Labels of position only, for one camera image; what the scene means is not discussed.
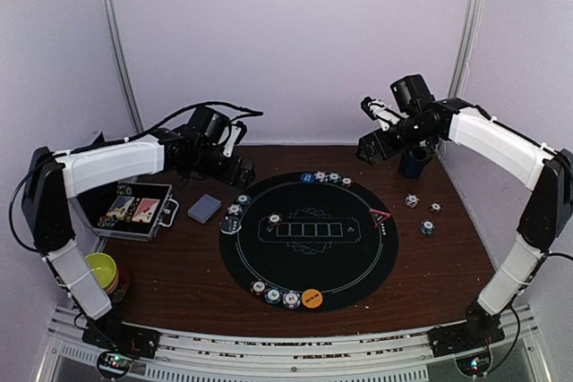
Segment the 50 chips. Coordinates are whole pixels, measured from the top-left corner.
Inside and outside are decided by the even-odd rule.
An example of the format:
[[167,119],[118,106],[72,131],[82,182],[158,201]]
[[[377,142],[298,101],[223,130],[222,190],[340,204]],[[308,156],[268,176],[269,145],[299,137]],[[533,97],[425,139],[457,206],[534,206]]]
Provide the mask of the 50 chips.
[[251,202],[251,197],[247,194],[241,194],[236,198],[236,203],[241,206],[248,206]]
[[275,305],[282,302],[282,292],[276,288],[269,288],[264,294],[266,303]]
[[338,173],[330,173],[328,176],[328,180],[330,183],[340,183],[341,175]]

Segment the grey card deck box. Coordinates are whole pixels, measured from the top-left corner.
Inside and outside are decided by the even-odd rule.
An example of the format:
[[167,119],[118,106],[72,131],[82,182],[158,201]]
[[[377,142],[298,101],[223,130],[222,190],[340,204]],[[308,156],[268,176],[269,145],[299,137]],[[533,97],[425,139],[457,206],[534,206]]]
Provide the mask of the grey card deck box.
[[221,201],[209,194],[201,196],[188,210],[189,218],[205,224],[221,207]]

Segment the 10 chips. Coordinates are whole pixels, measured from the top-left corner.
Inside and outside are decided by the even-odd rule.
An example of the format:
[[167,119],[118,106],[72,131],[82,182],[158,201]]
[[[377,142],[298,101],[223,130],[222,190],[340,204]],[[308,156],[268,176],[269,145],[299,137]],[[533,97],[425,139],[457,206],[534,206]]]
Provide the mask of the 10 chips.
[[243,208],[239,204],[232,204],[227,207],[227,213],[230,216],[240,216],[243,213]]
[[328,180],[328,175],[323,171],[318,171],[314,174],[315,180],[317,182],[323,183]]
[[297,291],[287,291],[282,295],[283,306],[288,310],[296,310],[301,305],[301,294]]

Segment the blue white 10 chip stack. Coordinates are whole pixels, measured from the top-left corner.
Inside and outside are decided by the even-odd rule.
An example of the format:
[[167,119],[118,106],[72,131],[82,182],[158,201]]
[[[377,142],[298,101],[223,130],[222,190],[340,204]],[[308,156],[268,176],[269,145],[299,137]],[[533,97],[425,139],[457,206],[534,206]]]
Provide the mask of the blue white 10 chip stack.
[[405,204],[409,208],[416,208],[420,203],[420,198],[416,194],[407,194],[405,197]]

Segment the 100 chips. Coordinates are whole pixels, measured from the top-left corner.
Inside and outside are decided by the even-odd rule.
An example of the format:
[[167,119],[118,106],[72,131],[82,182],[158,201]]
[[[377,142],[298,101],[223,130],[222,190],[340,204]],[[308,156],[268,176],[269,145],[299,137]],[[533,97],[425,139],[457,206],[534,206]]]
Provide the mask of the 100 chips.
[[352,185],[352,183],[353,183],[353,181],[352,181],[352,179],[349,178],[349,177],[344,177],[344,178],[341,180],[341,185],[342,185],[343,187],[350,187],[350,186]]
[[268,290],[268,286],[261,280],[255,280],[251,283],[250,291],[255,296],[263,296]]
[[268,216],[267,221],[270,226],[277,226],[281,224],[282,216],[279,214],[271,214]]

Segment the green blue 50 chip stack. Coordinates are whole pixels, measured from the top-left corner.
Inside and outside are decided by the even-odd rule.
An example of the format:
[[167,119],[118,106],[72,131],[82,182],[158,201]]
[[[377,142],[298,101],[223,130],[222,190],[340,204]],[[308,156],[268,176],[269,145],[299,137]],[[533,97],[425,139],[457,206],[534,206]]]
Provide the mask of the green blue 50 chip stack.
[[425,219],[420,225],[420,230],[423,235],[432,235],[435,229],[435,223],[429,219]]

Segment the blue small blind button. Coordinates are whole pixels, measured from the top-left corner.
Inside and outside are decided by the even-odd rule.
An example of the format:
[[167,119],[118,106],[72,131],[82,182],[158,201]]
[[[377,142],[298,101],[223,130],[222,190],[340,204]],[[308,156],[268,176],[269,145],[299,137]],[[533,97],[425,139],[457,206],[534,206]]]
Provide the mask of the blue small blind button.
[[317,181],[315,173],[302,173],[300,176],[302,183],[315,183]]

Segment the orange big blind button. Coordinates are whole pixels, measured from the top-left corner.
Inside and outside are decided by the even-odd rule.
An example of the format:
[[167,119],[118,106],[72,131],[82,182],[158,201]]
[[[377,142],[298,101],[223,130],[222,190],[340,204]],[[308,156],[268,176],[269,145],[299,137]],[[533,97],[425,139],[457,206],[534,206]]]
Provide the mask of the orange big blind button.
[[315,288],[309,288],[302,292],[301,303],[306,309],[316,310],[323,304],[323,294]]

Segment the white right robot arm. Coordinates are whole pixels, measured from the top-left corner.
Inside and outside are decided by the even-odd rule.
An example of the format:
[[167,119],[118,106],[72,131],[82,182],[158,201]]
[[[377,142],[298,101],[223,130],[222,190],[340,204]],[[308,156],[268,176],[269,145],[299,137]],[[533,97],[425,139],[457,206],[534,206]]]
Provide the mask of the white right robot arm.
[[506,255],[492,279],[466,308],[459,340],[475,348],[488,338],[500,314],[524,293],[549,257],[552,245],[572,218],[572,153],[533,140],[502,123],[483,107],[462,98],[437,99],[422,75],[389,86],[395,103],[366,96],[361,110],[377,126],[358,141],[357,157],[371,166],[416,146],[452,147],[467,152],[489,170],[477,177],[477,191],[494,217],[490,230],[512,233]]

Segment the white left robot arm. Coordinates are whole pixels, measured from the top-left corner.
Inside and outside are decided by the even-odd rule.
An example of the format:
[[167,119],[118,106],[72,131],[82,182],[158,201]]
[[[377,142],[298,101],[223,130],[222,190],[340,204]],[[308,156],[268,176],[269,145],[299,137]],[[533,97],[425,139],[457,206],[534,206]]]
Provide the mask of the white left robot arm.
[[193,106],[189,122],[173,130],[157,124],[130,138],[34,152],[20,190],[35,250],[81,312],[97,320],[93,333],[108,349],[123,348],[129,332],[107,315],[108,287],[80,251],[71,214],[100,236],[152,239],[172,198],[162,185],[138,183],[145,174],[198,175],[240,190],[219,226],[221,257],[238,284],[269,303],[338,310],[389,276],[398,229],[382,201],[338,172],[256,181],[253,163],[235,153],[251,116],[242,109],[232,119],[219,103],[207,102]]

